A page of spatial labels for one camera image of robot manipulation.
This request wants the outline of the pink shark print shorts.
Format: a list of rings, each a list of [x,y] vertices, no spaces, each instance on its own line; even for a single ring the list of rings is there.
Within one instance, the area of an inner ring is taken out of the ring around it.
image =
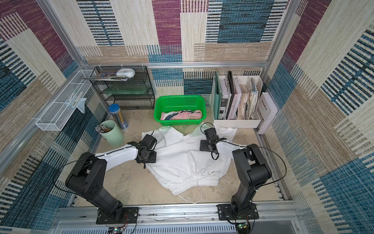
[[[182,110],[182,111],[171,111],[163,112],[161,114],[161,121],[170,121],[170,120],[199,120],[202,118],[202,112],[200,110]]]

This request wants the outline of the white shirt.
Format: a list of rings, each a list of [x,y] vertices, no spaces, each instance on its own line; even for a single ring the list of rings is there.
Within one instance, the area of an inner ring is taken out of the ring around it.
[[[157,139],[156,162],[146,168],[175,196],[195,186],[217,186],[228,172],[232,154],[220,153],[214,160],[209,152],[200,151],[205,136],[199,127],[188,135],[171,126],[148,133]]]

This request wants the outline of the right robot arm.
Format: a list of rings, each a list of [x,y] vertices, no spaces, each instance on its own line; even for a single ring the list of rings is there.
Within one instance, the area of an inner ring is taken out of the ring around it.
[[[200,151],[210,152],[211,156],[232,157],[236,166],[240,185],[231,198],[230,204],[217,206],[220,220],[235,223],[237,220],[259,219],[258,209],[253,198],[266,182],[272,178],[272,172],[260,147],[256,144],[239,145],[220,138],[214,127],[202,131],[206,139],[201,140]]]

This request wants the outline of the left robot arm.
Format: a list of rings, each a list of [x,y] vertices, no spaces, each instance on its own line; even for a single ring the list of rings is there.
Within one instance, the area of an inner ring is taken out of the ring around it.
[[[157,139],[146,134],[140,142],[129,142],[118,149],[92,154],[86,152],[76,161],[65,186],[98,208],[96,224],[136,223],[139,208],[124,208],[122,202],[104,188],[107,171],[135,160],[146,166],[156,163]]]

